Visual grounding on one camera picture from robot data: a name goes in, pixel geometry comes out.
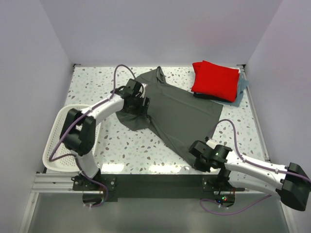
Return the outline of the grey t shirt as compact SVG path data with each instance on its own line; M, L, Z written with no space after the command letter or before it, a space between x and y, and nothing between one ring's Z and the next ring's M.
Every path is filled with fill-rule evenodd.
M161 67L140 74L136 80L147 85L146 97L150 99L147 115L119 111L116 113L119 122L133 131L150 129L190 166L202 170L202 163L189 153L189 148L212 132L223 105L196 98L168 84Z

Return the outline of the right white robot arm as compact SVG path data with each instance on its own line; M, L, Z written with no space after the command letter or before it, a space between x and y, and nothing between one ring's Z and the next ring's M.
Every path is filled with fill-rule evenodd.
M212 140L193 142L189 153L195 157L194 167L199 171L219 171L210 183L217 191L250 189L278 196L283 204L294 210L306 210L311 180L298 164L277 165L240 156L235 150Z

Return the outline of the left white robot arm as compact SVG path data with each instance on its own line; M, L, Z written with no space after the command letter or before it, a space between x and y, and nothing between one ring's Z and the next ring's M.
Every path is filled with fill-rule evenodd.
M112 114L123 111L133 115L147 114L150 99L145 96L147 84L129 79L127 84L111 91L106 99L82 110L68 111L60 134L60 143L71 151L89 190L100 187L101 179L96 176L99 168L92 149L96 143L96 127Z

